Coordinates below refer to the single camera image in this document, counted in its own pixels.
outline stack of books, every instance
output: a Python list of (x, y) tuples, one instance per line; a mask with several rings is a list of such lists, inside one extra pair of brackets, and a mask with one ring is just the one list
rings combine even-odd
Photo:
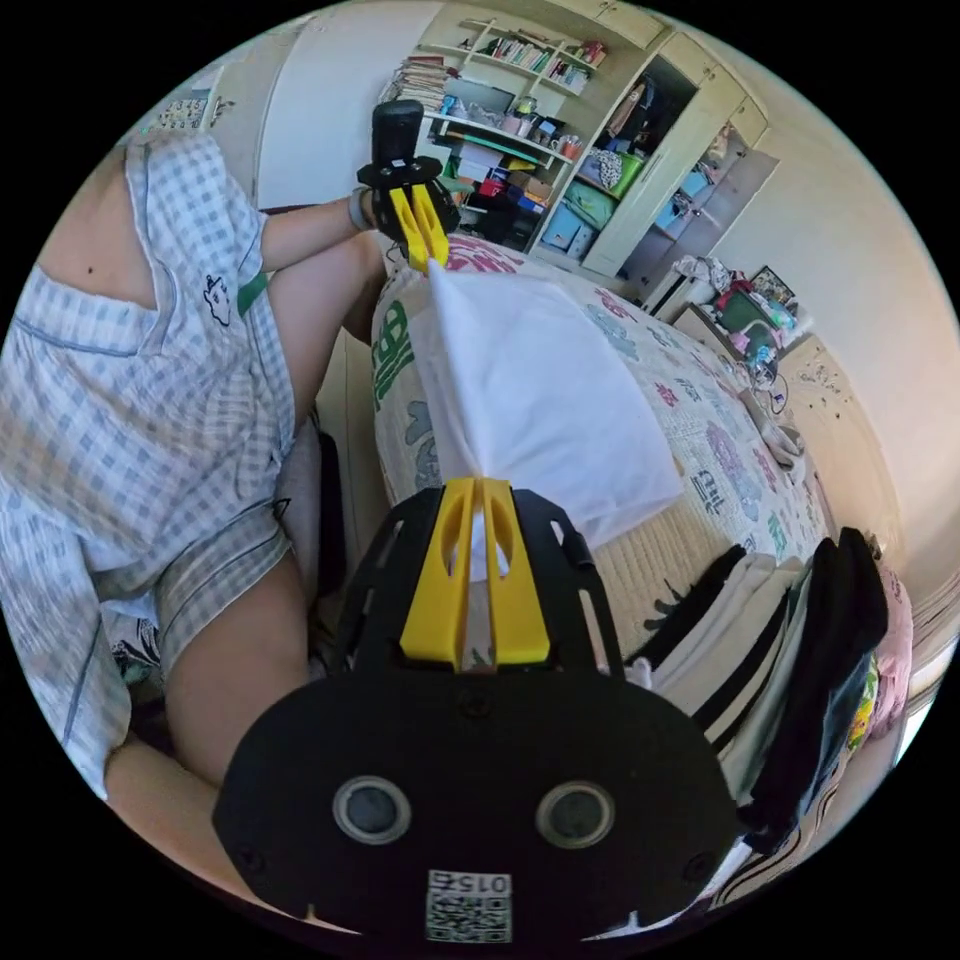
[(424, 110), (437, 113), (443, 105), (447, 79), (457, 75), (443, 57), (407, 57), (394, 77), (390, 100), (419, 100)]
[(520, 37), (501, 37), (477, 52), (534, 73), (539, 73), (550, 60), (549, 51)]
[(585, 40), (579, 46), (567, 47), (567, 53), (584, 63), (599, 67), (607, 57), (607, 48), (599, 40)]
[(583, 88), (590, 79), (586, 70), (582, 67), (575, 67), (566, 60), (555, 58), (554, 62), (547, 67), (546, 76), (554, 83), (563, 84), (570, 88), (571, 93), (583, 93)]

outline pillowcase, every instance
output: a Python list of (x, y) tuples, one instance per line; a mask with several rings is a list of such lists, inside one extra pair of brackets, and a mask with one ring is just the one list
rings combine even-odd
[[(443, 481), (493, 477), (566, 511), (591, 548), (683, 493), (667, 438), (606, 337), (557, 285), (430, 262), (410, 341)], [(471, 579), (486, 578), (482, 517)]]

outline screw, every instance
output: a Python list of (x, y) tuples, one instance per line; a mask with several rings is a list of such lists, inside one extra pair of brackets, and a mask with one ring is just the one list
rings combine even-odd
[(237, 860), (248, 873), (263, 873), (266, 868), (263, 854), (247, 844), (237, 847)]
[(713, 875), (715, 858), (712, 853), (698, 853), (683, 868), (683, 879), (687, 883), (702, 883)]
[(460, 694), (460, 712), (471, 720), (490, 716), (490, 700), (481, 693)]

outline wrist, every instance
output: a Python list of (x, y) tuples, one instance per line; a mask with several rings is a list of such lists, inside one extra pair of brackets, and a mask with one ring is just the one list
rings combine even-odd
[(369, 187), (357, 187), (350, 194), (349, 210), (354, 230), (364, 233), (373, 229), (373, 196)]
[(364, 190), (360, 194), (360, 209), (363, 211), (363, 218), (370, 225), (371, 230), (377, 229), (377, 215), (373, 211), (373, 191)]

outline patterned bedsheet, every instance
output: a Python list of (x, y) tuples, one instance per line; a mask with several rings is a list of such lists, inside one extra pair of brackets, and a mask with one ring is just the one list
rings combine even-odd
[[(449, 269), (525, 274), (563, 286), (636, 378), (683, 473), (679, 501), (595, 552), (625, 655), (734, 543), (781, 561), (806, 560), (828, 536), (816, 495), (780, 469), (737, 397), (738, 384), (706, 347), (581, 277), (471, 237), (451, 237), (450, 246)], [(401, 269), (374, 317), (376, 438), (392, 503), (442, 483), (406, 333), (428, 301), (427, 284)], [(472, 650), (470, 660), (489, 662), (489, 650)]]

